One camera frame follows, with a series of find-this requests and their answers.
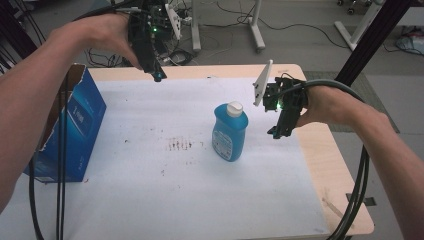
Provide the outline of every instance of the blue cardboard box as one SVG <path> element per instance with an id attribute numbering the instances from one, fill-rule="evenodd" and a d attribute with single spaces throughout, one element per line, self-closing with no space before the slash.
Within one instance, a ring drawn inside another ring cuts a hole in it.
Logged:
<path id="1" fill-rule="evenodd" d="M 86 66 L 72 65 L 67 78 L 65 181 L 81 182 L 106 111 L 106 104 Z M 47 121 L 41 148 L 38 151 L 38 158 L 35 161 L 35 179 L 43 183 L 58 182 L 59 109 L 61 109 L 62 117 L 65 114 L 64 106 L 59 107 L 58 103 L 58 97 L 56 97 Z M 28 167 L 24 172 L 29 174 Z"/>

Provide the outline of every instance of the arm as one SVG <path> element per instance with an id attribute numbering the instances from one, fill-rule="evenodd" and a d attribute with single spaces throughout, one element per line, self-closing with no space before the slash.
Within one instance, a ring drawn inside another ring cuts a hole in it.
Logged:
<path id="1" fill-rule="evenodd" d="M 398 137 L 386 115 L 329 87 L 308 89 L 308 110 L 298 127 L 311 122 L 351 126 L 368 150 L 405 239 L 424 235 L 424 162 Z"/>
<path id="2" fill-rule="evenodd" d="M 54 30 L 32 55 L 0 76 L 0 213 L 28 164 L 55 95 L 73 59 L 85 48 L 109 50 L 138 68 L 127 41 L 128 17 L 107 14 Z"/>

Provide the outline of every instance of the white bottle cap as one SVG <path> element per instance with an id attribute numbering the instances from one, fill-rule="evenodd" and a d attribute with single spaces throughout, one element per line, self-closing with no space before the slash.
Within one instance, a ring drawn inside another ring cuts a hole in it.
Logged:
<path id="1" fill-rule="evenodd" d="M 227 104 L 227 114 L 230 117 L 239 117 L 243 112 L 243 105 L 239 102 L 230 102 Z"/>

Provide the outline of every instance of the blue bottle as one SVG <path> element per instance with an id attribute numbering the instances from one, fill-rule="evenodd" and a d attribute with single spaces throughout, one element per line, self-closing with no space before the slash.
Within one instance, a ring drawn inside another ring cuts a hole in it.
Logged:
<path id="1" fill-rule="evenodd" d="M 222 104 L 215 109 L 216 123 L 212 132 L 212 145 L 223 159 L 233 162 L 243 150 L 246 127 L 249 123 L 239 102 Z"/>

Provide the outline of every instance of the metal stand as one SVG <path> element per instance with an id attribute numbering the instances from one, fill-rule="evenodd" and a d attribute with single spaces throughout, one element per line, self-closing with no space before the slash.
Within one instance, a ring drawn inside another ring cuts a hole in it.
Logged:
<path id="1" fill-rule="evenodd" d="M 355 50 L 357 43 L 359 42 L 362 34 L 367 30 L 368 26 L 372 23 L 375 16 L 377 16 L 378 11 L 381 9 L 381 4 L 375 2 L 370 6 L 365 16 L 362 18 L 358 27 L 355 29 L 355 32 L 351 36 L 349 32 L 346 30 L 345 26 L 342 22 L 336 21 L 334 25 L 339 30 L 340 34 L 343 36 L 346 43 L 349 45 L 350 49 Z"/>

